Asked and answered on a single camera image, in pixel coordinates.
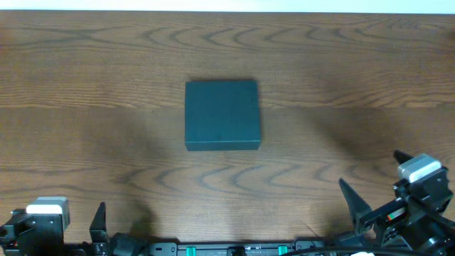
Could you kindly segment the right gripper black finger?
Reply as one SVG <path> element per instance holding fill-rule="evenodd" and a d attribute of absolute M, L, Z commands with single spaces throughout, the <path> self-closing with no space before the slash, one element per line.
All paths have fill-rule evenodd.
<path fill-rule="evenodd" d="M 393 152 L 393 157 L 395 159 L 395 161 L 401 165 L 411 159 L 413 159 L 414 157 L 404 151 L 400 151 L 398 149 L 394 150 Z"/>
<path fill-rule="evenodd" d="M 357 192 L 342 178 L 338 180 L 343 196 L 348 205 L 353 226 L 355 228 L 364 228 L 365 221 L 363 218 L 371 213 L 372 208 L 357 194 Z"/>

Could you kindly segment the dark green gift box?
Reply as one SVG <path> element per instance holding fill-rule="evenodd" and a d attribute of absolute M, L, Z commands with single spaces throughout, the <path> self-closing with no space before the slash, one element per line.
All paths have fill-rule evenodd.
<path fill-rule="evenodd" d="M 257 150 L 260 144 L 257 81 L 205 80 L 186 83 L 187 150 Z"/>

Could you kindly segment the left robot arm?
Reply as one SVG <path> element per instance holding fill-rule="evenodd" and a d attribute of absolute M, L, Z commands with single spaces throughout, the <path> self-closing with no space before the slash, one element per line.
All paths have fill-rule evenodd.
<path fill-rule="evenodd" d="M 29 205 L 11 212 L 1 226 L 1 249 L 5 255 L 71 256 L 71 255 L 148 255 L 146 242 L 117 233 L 107 233 L 106 205 L 102 202 L 90 224 L 90 242 L 67 244 L 64 232 L 69 226 L 66 202 Z"/>

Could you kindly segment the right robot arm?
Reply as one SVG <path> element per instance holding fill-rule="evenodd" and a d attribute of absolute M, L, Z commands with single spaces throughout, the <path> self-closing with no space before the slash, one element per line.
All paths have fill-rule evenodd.
<path fill-rule="evenodd" d="M 343 179 L 338 181 L 348 205 L 353 232 L 337 246 L 401 247 L 431 255 L 454 254 L 454 221 L 443 216 L 454 193 L 448 168 L 428 154 L 394 151 L 399 181 L 395 199 L 373 210 Z"/>

